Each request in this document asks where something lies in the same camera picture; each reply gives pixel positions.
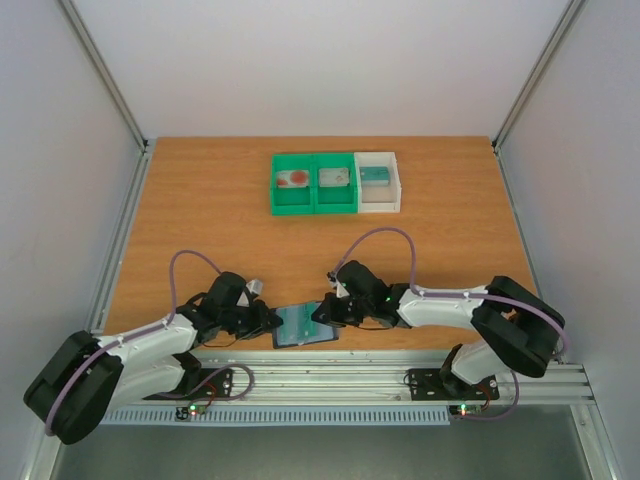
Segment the blue leather card holder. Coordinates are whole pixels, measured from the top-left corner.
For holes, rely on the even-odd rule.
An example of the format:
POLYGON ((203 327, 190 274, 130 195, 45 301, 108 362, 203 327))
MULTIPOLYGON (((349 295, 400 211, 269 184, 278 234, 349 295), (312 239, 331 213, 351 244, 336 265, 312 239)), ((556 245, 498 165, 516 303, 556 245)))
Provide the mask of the blue leather card holder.
POLYGON ((338 340, 335 327, 312 320, 311 315, 319 305, 319 302, 308 302, 277 308, 275 313, 283 323, 272 333, 273 347, 282 349, 338 340))

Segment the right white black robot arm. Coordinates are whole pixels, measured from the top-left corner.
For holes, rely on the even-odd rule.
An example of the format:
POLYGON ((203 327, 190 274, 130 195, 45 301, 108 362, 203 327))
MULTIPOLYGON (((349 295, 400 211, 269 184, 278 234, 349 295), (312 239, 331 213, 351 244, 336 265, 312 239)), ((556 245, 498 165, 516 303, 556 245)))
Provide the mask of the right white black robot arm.
POLYGON ((429 289, 386 284, 365 265, 349 261, 329 280, 332 291, 311 315, 316 323, 358 327, 372 319, 383 329, 444 326, 476 332, 479 340, 454 346, 439 369, 436 385, 448 399, 461 399, 508 371, 541 378, 556 348, 566 344, 564 318, 507 276, 470 289, 429 289))

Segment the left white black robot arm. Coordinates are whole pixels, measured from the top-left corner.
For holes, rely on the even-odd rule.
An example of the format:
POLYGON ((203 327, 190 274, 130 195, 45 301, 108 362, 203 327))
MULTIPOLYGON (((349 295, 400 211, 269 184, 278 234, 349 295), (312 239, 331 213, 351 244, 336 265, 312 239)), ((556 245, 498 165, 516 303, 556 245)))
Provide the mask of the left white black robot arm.
POLYGON ((282 326, 260 292, 259 281, 223 272, 208 291, 156 322, 112 336, 75 332, 26 389, 23 402, 49 435, 71 445, 106 414, 140 400, 196 403, 208 392, 227 397, 229 390, 212 384, 227 370, 205 369, 193 352, 221 332, 249 340, 282 326))

